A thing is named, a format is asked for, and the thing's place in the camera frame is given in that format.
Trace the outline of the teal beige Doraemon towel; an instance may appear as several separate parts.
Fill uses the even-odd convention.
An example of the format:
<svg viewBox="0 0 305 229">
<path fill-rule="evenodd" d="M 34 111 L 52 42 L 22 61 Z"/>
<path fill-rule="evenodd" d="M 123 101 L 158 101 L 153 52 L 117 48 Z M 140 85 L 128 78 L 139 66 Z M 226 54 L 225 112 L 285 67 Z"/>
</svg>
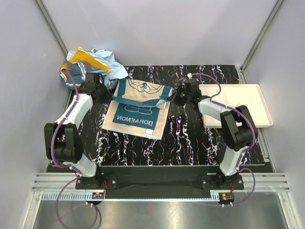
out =
<svg viewBox="0 0 305 229">
<path fill-rule="evenodd" d="M 120 79 L 102 129 L 160 140 L 165 128 L 172 87 Z"/>
</svg>

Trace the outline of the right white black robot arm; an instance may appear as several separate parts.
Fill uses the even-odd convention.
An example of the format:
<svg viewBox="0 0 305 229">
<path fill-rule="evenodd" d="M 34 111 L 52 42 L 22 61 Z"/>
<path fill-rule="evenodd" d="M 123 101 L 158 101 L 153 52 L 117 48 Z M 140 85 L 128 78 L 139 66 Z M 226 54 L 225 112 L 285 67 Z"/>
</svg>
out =
<svg viewBox="0 0 305 229">
<path fill-rule="evenodd" d="M 199 82 L 196 79 L 187 79 L 168 100 L 175 105 L 191 104 L 201 114 L 221 122 L 226 150 L 213 181 L 218 187 L 227 189 L 237 179 L 245 152 L 254 146 L 257 130 L 247 106 L 232 107 L 213 100 L 221 93 L 221 86 L 218 87 L 218 93 L 212 96 L 202 95 Z"/>
</svg>

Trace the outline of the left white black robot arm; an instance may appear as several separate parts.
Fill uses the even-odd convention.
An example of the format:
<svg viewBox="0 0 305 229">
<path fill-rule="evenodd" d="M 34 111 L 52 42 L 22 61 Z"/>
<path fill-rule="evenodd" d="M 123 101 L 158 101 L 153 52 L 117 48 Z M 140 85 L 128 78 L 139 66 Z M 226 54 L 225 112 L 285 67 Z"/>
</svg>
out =
<svg viewBox="0 0 305 229">
<path fill-rule="evenodd" d="M 63 115 L 44 127 L 46 156 L 59 168 L 76 172 L 93 189 L 103 183 L 100 169 L 85 154 L 79 126 L 95 102 L 111 100 L 112 94 L 97 73 L 88 73 Z"/>
</svg>

